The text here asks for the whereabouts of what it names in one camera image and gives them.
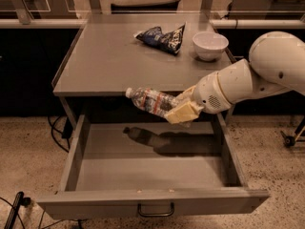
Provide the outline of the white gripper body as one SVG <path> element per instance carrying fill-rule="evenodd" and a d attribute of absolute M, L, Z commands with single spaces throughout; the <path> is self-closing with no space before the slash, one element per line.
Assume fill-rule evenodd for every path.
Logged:
<path fill-rule="evenodd" d="M 218 114 L 232 107 L 220 88 L 218 72 L 210 73 L 197 82 L 193 90 L 193 100 L 207 114 Z"/>

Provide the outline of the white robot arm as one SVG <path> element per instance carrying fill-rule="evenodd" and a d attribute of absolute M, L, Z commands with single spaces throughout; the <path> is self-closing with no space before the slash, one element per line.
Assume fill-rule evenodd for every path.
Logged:
<path fill-rule="evenodd" d="M 180 103 L 165 114 L 171 124 L 200 114 L 218 114 L 238 102 L 295 91 L 305 94 L 305 42 L 284 32 L 259 36 L 241 59 L 202 77 L 178 96 Z"/>

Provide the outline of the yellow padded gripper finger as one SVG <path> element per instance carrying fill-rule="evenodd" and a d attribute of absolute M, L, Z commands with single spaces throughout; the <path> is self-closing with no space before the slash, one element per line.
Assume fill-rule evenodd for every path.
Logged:
<path fill-rule="evenodd" d="M 190 88 L 185 90 L 183 93 L 179 94 L 176 98 L 178 100 L 184 100 L 184 99 L 192 98 L 194 88 L 195 88 L 195 86 L 191 86 Z"/>
<path fill-rule="evenodd" d="M 203 108 L 193 101 L 179 104 L 165 114 L 165 119 L 171 124 L 178 124 L 197 119 Z"/>

